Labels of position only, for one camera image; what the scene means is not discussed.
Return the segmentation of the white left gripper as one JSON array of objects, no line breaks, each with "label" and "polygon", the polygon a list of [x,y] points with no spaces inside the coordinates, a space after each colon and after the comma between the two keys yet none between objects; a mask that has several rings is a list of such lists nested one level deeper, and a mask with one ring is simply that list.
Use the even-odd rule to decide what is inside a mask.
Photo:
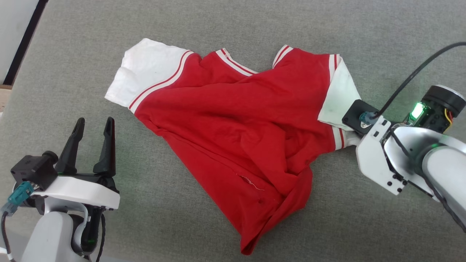
[{"label": "white left gripper", "polygon": [[[79,142],[83,138],[85,119],[78,118],[63,148],[55,170],[59,174],[76,174]],[[115,176],[115,120],[108,117],[103,132],[104,142],[93,172]],[[92,255],[103,252],[106,237],[104,212],[116,210],[120,194],[104,185],[59,176],[44,191],[32,193],[43,199],[44,214],[31,235],[32,255]]]}]

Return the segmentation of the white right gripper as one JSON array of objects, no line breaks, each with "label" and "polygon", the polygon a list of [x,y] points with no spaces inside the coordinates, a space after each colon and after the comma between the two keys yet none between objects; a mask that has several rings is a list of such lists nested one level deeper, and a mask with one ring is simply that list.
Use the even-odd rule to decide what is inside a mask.
[{"label": "white right gripper", "polygon": [[403,178],[395,171],[383,149],[383,139],[391,126],[382,116],[363,136],[356,146],[356,157],[361,173],[394,195],[398,195],[405,185]]}]

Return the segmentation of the red and white shirt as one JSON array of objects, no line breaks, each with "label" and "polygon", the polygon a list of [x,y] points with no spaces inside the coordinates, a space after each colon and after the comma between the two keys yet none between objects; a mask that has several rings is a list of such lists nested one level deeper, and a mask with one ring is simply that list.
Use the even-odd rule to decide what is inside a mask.
[{"label": "red and white shirt", "polygon": [[225,48],[201,57],[145,38],[105,98],[165,139],[238,231],[243,255],[306,206],[318,156],[359,142],[342,122],[360,99],[343,58],[288,45],[256,72]]}]

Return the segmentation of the black skirting strip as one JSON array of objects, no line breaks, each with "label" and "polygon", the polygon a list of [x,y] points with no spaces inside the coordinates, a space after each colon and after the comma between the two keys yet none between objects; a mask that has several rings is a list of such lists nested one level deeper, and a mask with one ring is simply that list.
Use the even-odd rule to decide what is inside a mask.
[{"label": "black skirting strip", "polygon": [[49,0],[0,0],[0,83],[12,86]]}]

